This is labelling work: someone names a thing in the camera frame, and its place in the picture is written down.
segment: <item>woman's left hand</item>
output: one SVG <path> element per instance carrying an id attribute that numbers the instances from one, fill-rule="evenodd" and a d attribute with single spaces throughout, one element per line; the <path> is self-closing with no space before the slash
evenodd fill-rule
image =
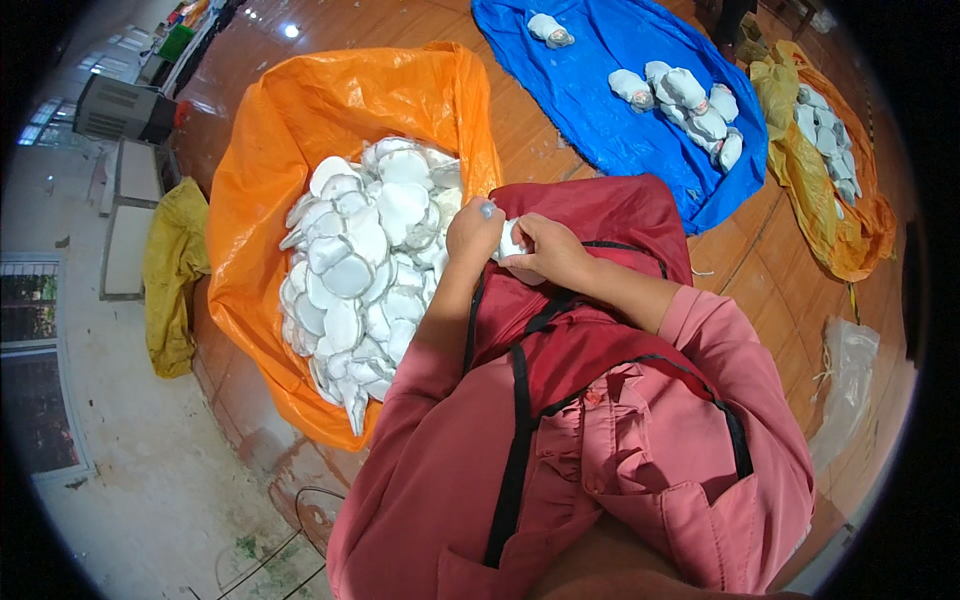
<path id="1" fill-rule="evenodd" d="M 507 214 L 495 207 L 487 218 L 480 206 L 488 202 L 486 198 L 474 196 L 453 217 L 446 231 L 446 252 L 451 264 L 482 270 L 499 245 Z"/>

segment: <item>person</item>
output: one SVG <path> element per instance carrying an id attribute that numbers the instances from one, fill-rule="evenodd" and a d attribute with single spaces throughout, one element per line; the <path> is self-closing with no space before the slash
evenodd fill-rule
<path id="1" fill-rule="evenodd" d="M 720 55 L 733 64 L 736 64 L 733 46 L 736 43 L 737 31 L 747 12 L 756 13 L 756 0 L 723 0 L 720 17 L 713 30 L 713 43 Z"/>
<path id="2" fill-rule="evenodd" d="M 690 285 L 666 185 L 491 196 L 489 219 L 473 198 L 450 224 L 449 263 L 333 526 L 334 595 L 763 593 L 808 531 L 813 468 L 750 323 Z M 507 214 L 528 253 L 496 264 Z"/>

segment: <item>black wire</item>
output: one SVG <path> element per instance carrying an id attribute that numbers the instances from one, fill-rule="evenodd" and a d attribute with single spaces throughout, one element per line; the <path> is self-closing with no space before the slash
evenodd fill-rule
<path id="1" fill-rule="evenodd" d="M 309 583 L 311 579 L 319 575 L 320 572 L 326 568 L 326 554 L 324 554 L 324 552 L 317 546 L 317 544 L 314 543 L 312 539 L 310 539 L 310 536 L 306 534 L 306 528 L 303 527 L 303 520 L 300 518 L 300 495 L 304 492 L 320 492 L 320 493 L 325 493 L 327 495 L 332 495 L 334 497 L 340 498 L 341 500 L 346 500 L 346 498 L 342 494 L 336 493 L 326 488 L 318 488 L 316 486 L 303 486 L 302 488 L 297 490 L 297 495 L 294 496 L 294 513 L 297 515 L 297 523 L 300 525 L 300 528 L 297 531 L 295 531 L 292 536 L 287 538 L 287 540 L 277 550 L 275 550 L 273 554 L 271 554 L 269 557 L 267 557 L 266 560 L 260 563 L 260 565 L 258 565 L 257 568 L 255 568 L 253 571 L 248 573 L 246 577 L 244 577 L 243 579 L 238 581 L 236 584 L 234 584 L 232 588 L 220 594 L 220 596 L 217 597 L 217 600 L 224 600 L 224 598 L 227 597 L 227 594 L 239 588 L 245 581 L 250 579 L 257 571 L 259 571 L 261 568 L 266 566 L 267 563 L 269 563 L 274 558 L 274 556 L 279 554 L 280 551 L 283 550 L 283 548 L 287 547 L 287 544 L 293 541 L 294 538 L 296 538 L 301 533 L 303 533 L 303 536 L 306 538 L 306 540 L 310 542 L 310 545 L 313 546 L 313 549 L 317 551 L 317 554 L 319 554 L 324 559 L 324 564 L 322 564 L 321 567 L 318 568 L 316 571 L 314 571 L 312 575 L 310 575 L 309 577 L 304 579 L 302 582 L 300 582 L 300 584 L 296 586 L 293 589 L 293 591 L 283 596 L 283 598 L 281 598 L 280 600 L 287 600 L 290 596 L 294 595 L 300 588 L 307 585 L 307 583 Z M 201 600 L 200 596 L 197 595 L 197 592 L 194 591 L 190 586 L 187 586 L 187 589 L 190 590 L 190 593 L 193 594 L 194 598 L 196 598 L 197 600 Z"/>

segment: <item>clear plastic bag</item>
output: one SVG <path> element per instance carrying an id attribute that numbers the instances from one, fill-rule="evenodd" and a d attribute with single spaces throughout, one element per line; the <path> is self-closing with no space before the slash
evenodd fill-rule
<path id="1" fill-rule="evenodd" d="M 880 335 L 866 325 L 834 317 L 827 325 L 826 344 L 830 391 L 824 424 L 808 443 L 817 475 L 846 449 L 867 414 Z"/>

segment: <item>yellow tarp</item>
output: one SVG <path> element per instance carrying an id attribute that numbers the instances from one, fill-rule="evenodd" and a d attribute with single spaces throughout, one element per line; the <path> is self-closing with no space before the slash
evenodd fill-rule
<path id="1" fill-rule="evenodd" d="M 876 188 L 874 151 L 863 125 L 837 88 L 810 66 L 804 52 L 791 41 L 778 41 L 770 57 L 751 63 L 750 80 L 770 136 L 767 166 L 786 189 L 807 244 L 835 276 L 846 281 L 863 279 L 881 258 L 890 256 L 897 231 L 897 218 Z M 823 158 L 794 120 L 800 83 L 823 95 L 847 126 L 863 191 L 856 206 L 840 199 Z M 843 207 L 843 220 L 837 217 L 834 198 Z"/>
<path id="2" fill-rule="evenodd" d="M 210 273 L 206 256 L 206 199 L 191 178 L 160 200 L 143 256 L 147 351 L 154 372 L 165 379 L 191 371 L 195 349 L 187 306 L 193 283 Z"/>
<path id="3" fill-rule="evenodd" d="M 370 403 L 363 436 L 354 437 L 347 412 L 313 389 L 306 359 L 280 336 L 278 290 L 290 252 L 277 245 L 320 161 L 358 160 L 364 141 L 387 135 L 456 154 L 465 198 L 501 184 L 490 85 L 476 55 L 447 41 L 324 52 L 282 62 L 247 88 L 213 179 L 206 231 L 214 322 L 256 361 L 285 419 L 318 442 L 353 451 L 372 434 L 381 404 Z"/>

